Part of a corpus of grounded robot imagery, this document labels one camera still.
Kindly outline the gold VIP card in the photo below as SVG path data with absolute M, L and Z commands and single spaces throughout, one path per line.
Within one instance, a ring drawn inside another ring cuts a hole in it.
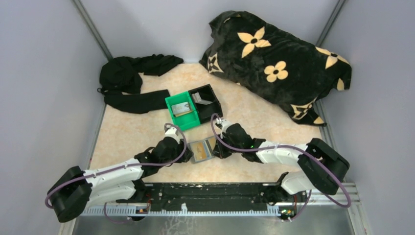
M 192 149 L 196 161 L 202 161 L 209 157 L 208 151 L 202 142 L 194 143 Z

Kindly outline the green plastic bin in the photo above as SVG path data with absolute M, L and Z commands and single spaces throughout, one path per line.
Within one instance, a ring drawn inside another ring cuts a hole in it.
M 165 98 L 173 123 L 182 131 L 201 125 L 196 107 L 188 91 Z

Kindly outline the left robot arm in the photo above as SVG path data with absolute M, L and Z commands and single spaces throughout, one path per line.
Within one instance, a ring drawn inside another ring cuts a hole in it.
M 184 139 L 165 137 L 133 158 L 110 167 L 68 169 L 47 192 L 45 205 L 61 223 L 78 217 L 85 209 L 108 202 L 142 202 L 147 195 L 143 178 L 162 167 L 186 163 L 193 156 Z

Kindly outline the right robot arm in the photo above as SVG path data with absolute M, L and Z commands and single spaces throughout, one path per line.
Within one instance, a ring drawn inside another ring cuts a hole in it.
M 288 202 L 296 193 L 317 189 L 327 195 L 336 194 L 350 168 L 349 162 L 318 138 L 305 144 L 281 144 L 252 138 L 239 123 L 223 119 L 215 124 L 221 133 L 215 147 L 218 157 L 241 153 L 249 162 L 283 164 L 299 168 L 287 172 L 277 181 L 276 197 Z

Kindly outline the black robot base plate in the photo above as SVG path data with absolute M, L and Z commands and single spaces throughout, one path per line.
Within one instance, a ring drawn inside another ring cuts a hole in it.
M 292 208 L 305 200 L 305 192 L 289 195 L 276 183 L 147 183 L 118 203 L 149 203 L 153 212 L 178 211 L 182 205 L 190 212 L 260 212 L 278 203 Z

